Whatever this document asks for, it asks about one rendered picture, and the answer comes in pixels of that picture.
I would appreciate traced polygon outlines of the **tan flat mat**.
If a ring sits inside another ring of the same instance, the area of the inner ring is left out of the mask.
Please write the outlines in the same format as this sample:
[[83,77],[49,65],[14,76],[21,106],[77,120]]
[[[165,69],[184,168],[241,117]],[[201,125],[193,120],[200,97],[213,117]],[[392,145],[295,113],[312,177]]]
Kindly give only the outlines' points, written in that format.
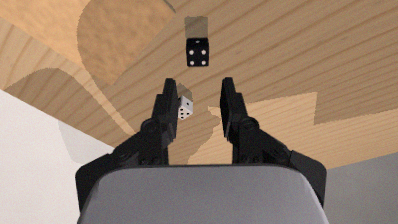
[[0,0],[0,16],[112,86],[175,12],[164,0]]

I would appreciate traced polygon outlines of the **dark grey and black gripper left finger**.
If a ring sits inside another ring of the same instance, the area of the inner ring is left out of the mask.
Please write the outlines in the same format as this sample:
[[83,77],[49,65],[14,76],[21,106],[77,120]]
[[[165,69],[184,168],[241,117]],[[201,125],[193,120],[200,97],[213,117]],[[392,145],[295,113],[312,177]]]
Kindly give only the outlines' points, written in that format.
[[152,116],[140,131],[107,153],[83,166],[75,174],[81,213],[94,183],[114,169],[136,165],[169,164],[168,145],[176,139],[179,100],[176,81],[166,78],[162,94],[157,94]]

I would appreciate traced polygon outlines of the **black die with white pips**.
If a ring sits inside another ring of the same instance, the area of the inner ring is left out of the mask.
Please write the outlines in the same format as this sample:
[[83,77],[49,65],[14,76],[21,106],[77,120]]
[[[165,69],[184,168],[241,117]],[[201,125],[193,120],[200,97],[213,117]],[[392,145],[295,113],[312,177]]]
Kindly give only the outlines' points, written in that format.
[[208,38],[188,38],[186,42],[186,56],[188,67],[209,66]]

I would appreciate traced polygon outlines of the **grey die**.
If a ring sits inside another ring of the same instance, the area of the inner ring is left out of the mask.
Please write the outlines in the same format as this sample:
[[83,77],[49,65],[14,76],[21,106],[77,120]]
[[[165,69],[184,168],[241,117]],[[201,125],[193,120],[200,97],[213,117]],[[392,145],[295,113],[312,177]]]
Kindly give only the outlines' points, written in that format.
[[191,114],[193,114],[193,102],[188,100],[183,95],[178,98],[179,100],[179,111],[178,118],[184,120]]

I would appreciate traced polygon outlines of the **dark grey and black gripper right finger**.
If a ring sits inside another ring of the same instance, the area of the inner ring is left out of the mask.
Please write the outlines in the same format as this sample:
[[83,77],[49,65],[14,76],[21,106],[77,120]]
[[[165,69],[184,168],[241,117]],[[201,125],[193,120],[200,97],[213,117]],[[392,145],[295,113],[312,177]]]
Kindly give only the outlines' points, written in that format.
[[[224,138],[232,144],[232,163],[281,164],[297,171],[308,180],[323,209],[325,166],[294,150],[260,129],[259,122],[248,116],[242,93],[237,93],[232,77],[222,79],[220,111]],[[263,153],[263,154],[262,154]]]

